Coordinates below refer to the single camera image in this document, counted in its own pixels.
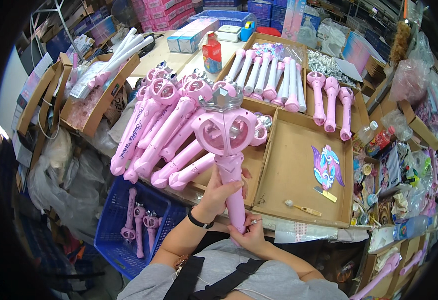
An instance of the metal rack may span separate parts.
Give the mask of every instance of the metal rack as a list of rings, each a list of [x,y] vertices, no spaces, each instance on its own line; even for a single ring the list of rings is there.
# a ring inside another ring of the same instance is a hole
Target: metal rack
[[[61,3],[58,3],[57,0],[54,0],[54,4],[56,6],[55,9],[42,9],[42,7],[46,4],[45,2],[42,3],[39,6],[38,9],[36,9],[33,13],[31,13],[31,23],[33,23],[33,18],[32,17],[35,14],[38,14],[38,16],[39,16],[41,13],[57,13],[59,15],[59,18],[61,19],[61,23],[63,24],[63,27],[64,27],[64,30],[66,31],[67,37],[71,41],[71,44],[74,47],[74,50],[78,53],[79,60],[82,63],[84,61],[84,57],[81,55],[81,53],[78,50],[78,47],[74,43],[74,39],[72,38],[71,33],[67,29],[66,22],[64,21],[63,14],[61,12],[61,7],[63,6],[63,3],[64,3],[64,0],[61,0]],[[35,39],[36,39],[36,42],[38,43],[38,45],[41,45],[41,43],[39,42],[39,38],[38,38],[37,34],[35,35]]]

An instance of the bottle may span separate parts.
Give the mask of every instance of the bottle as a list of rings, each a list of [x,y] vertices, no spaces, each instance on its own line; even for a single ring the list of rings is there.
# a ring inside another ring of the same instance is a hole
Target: bottle
[[[427,228],[433,223],[434,217],[420,214],[408,219],[405,223],[396,225],[392,235],[395,241],[411,239],[424,234]]]
[[[367,156],[373,157],[383,148],[385,148],[390,142],[391,137],[396,133],[394,126],[389,127],[387,130],[379,132],[365,147],[365,153]]]
[[[208,42],[202,46],[204,68],[211,74],[219,73],[222,70],[222,57],[220,43],[214,31],[208,32]]]
[[[372,121],[369,126],[362,127],[353,137],[352,137],[352,149],[359,152],[362,148],[374,138],[374,130],[378,127],[376,121]]]

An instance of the blue basket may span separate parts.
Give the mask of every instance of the blue basket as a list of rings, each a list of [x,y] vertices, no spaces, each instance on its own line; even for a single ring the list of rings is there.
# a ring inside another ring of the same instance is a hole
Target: blue basket
[[[256,27],[270,27],[271,20],[257,18]]]
[[[237,7],[241,0],[203,0],[204,7]]]
[[[149,251],[147,228],[143,226],[144,258],[141,259],[136,256],[136,241],[134,240],[131,245],[127,245],[121,235],[121,228],[126,223],[127,203],[131,187],[137,189],[137,201],[143,203],[146,210],[153,210],[159,217],[163,217],[152,247],[152,253]],[[166,235],[185,216],[186,207],[181,206],[174,200],[167,199],[164,194],[155,189],[140,183],[132,184],[119,176],[114,181],[102,210],[94,246],[116,270],[132,280],[150,263]]]
[[[271,20],[284,21],[286,18],[287,7],[272,5],[272,18]]]
[[[274,0],[274,4],[278,6],[287,7],[287,0]]]
[[[314,26],[315,30],[319,30],[319,25],[321,24],[321,17],[316,17],[313,16],[311,14],[305,13],[302,17],[302,22],[300,23],[300,25],[303,25],[304,22],[306,21],[306,17],[311,17],[311,23]]]
[[[284,27],[284,21],[271,20],[271,27],[276,28],[280,33],[282,33],[282,28]]]
[[[247,21],[255,22],[256,17],[254,14],[245,11],[230,11],[230,10],[205,10],[192,17],[189,17],[188,21],[192,22],[201,18],[218,18],[219,26],[231,25],[231,26],[246,26]]]
[[[265,2],[247,1],[247,11],[257,18],[271,19],[272,4]]]

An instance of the clear plastic bag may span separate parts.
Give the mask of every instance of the clear plastic bag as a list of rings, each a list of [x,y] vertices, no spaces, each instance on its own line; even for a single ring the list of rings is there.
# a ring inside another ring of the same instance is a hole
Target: clear plastic bag
[[[396,137],[401,141],[409,140],[413,131],[407,124],[406,117],[398,110],[392,110],[381,118],[381,122],[385,128],[393,126],[396,129]]]
[[[315,49],[317,46],[317,31],[309,19],[310,18],[306,17],[304,24],[301,25],[299,33],[297,34],[297,41]]]
[[[432,71],[428,78],[426,99],[415,109],[415,113],[431,131],[438,133],[438,74]]]

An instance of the woman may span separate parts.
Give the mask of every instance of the woman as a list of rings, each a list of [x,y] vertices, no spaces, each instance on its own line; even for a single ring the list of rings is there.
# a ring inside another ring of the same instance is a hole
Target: woman
[[[247,169],[242,174],[251,178]],[[150,265],[117,299],[348,299],[336,283],[325,280],[306,261],[265,241],[261,215],[248,211],[248,232],[240,234],[228,226],[230,236],[241,247],[224,239],[184,263],[184,255],[196,249],[206,228],[225,210],[226,198],[240,188],[246,198],[247,185],[243,181],[223,185],[215,165],[201,202],[169,232]]]

